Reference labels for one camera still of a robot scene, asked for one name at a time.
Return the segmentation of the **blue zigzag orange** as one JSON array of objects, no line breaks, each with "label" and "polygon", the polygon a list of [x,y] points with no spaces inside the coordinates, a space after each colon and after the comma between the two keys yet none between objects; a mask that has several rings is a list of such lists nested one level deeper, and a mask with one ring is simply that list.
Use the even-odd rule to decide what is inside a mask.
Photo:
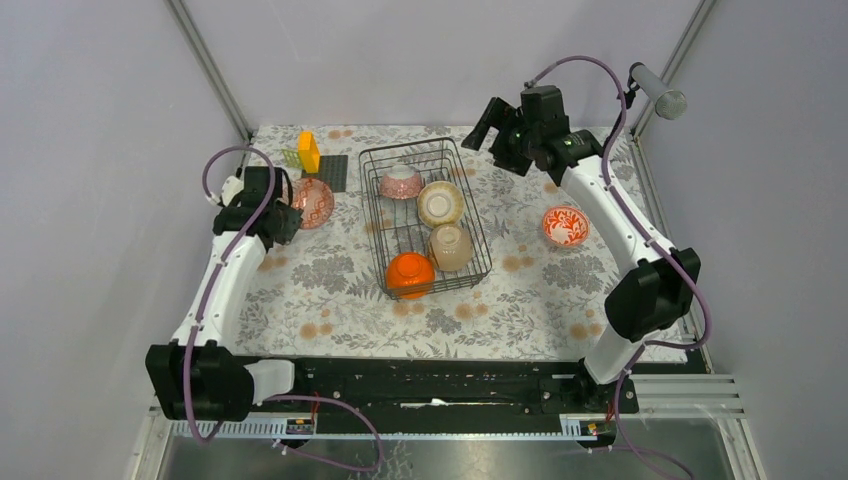
[{"label": "blue zigzag orange", "polygon": [[317,229],[327,223],[335,208],[335,197],[330,186],[316,178],[301,178],[293,187],[292,206],[302,211],[301,229]]}]

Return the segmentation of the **white bowl red floral pattern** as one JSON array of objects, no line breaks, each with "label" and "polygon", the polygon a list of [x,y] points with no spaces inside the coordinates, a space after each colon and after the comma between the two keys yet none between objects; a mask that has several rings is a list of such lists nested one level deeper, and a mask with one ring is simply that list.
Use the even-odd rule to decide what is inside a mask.
[{"label": "white bowl red floral pattern", "polygon": [[588,239],[590,222],[577,208],[555,206],[543,215],[542,230],[552,243],[561,247],[576,247]]}]

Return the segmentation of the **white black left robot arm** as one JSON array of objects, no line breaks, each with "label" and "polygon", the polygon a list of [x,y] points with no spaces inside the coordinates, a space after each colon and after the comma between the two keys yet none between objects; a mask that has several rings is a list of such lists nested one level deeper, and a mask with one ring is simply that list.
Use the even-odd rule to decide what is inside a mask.
[{"label": "white black left robot arm", "polygon": [[289,360],[249,360],[230,347],[250,284],[267,253],[293,239],[301,212],[289,205],[291,181],[280,167],[252,166],[230,178],[226,205],[213,220],[210,258],[184,320],[165,345],[149,348],[145,367],[170,420],[242,421],[272,397],[296,411],[310,385]]}]

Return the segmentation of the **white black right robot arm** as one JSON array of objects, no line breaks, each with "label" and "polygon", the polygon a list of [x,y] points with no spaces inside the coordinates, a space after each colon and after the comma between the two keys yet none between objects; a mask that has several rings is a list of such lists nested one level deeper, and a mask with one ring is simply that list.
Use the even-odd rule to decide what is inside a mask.
[{"label": "white black right robot arm", "polygon": [[547,173],[612,253],[619,280],[604,301],[608,326],[583,360],[586,377],[573,386],[577,405],[597,412],[612,400],[611,383],[636,352],[689,313],[701,261],[693,249],[675,247],[638,210],[595,135],[571,129],[558,88],[529,88],[520,99],[514,107],[491,98],[462,145],[478,150],[495,130],[489,148],[495,166],[520,176],[531,167]]}]

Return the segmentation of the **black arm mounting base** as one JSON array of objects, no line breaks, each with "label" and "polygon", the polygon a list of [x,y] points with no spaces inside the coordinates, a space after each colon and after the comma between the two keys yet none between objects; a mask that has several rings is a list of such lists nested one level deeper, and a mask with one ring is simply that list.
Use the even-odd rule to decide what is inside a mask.
[{"label": "black arm mounting base", "polygon": [[223,371],[207,361],[192,370],[199,420],[241,422],[251,413],[314,415],[320,434],[364,433],[356,408],[382,434],[557,434],[560,418],[605,419],[639,410],[631,380],[595,386],[582,362],[459,361],[295,357],[287,400],[256,405],[243,378],[252,356]]}]

